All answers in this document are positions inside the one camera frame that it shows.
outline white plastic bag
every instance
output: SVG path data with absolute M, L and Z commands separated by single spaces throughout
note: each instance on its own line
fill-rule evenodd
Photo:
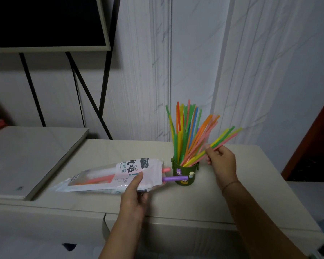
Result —
M 134 159 L 89 169 L 53 186 L 52 191 L 78 192 L 97 191 L 121 194 L 140 172 L 144 172 L 138 186 L 139 192 L 148 192 L 162 184 L 163 161 L 151 158 Z

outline cabinet top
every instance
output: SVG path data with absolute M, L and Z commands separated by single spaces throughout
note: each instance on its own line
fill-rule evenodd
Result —
M 236 155 L 237 175 L 263 210 L 280 228 L 320 231 L 270 160 L 256 145 L 226 145 Z M 120 195 L 102 193 L 60 193 L 48 188 L 79 172 L 135 158 L 158 158 L 171 167 L 170 142 L 87 139 L 65 162 L 56 176 L 32 201 L 0 199 L 0 204 L 47 209 L 119 213 Z M 169 182 L 150 195 L 147 216 L 233 223 L 229 209 L 217 187 L 212 167 L 200 163 L 192 185 Z

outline person's left hand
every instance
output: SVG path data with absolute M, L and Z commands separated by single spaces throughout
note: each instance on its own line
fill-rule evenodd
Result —
M 143 172 L 137 174 L 121 196 L 119 216 L 142 222 L 147 210 L 149 193 L 138 193 L 137 187 L 143 179 Z

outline forearm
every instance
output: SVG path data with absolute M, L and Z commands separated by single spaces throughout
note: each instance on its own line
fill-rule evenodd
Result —
M 141 227 L 142 222 L 124 218 L 119 215 L 99 259 L 133 258 L 137 248 Z
M 224 191 L 224 197 L 253 258 L 307 258 L 240 183 L 229 185 Z

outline bundle of straws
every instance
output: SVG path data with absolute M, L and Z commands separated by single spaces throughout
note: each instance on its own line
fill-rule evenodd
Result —
M 169 117 L 170 130 L 174 145 L 174 161 L 184 167 L 190 167 L 206 157 L 205 151 L 202 151 L 204 144 L 207 142 L 211 130 L 218 124 L 219 115 L 209 115 L 203 124 L 198 128 L 202 109 L 195 104 L 176 105 L 176 129 L 172 121 L 168 106 L 166 105 Z M 242 129 L 235 131 L 235 126 L 226 129 L 210 146 L 216 150 L 224 145 L 230 139 L 235 137 Z

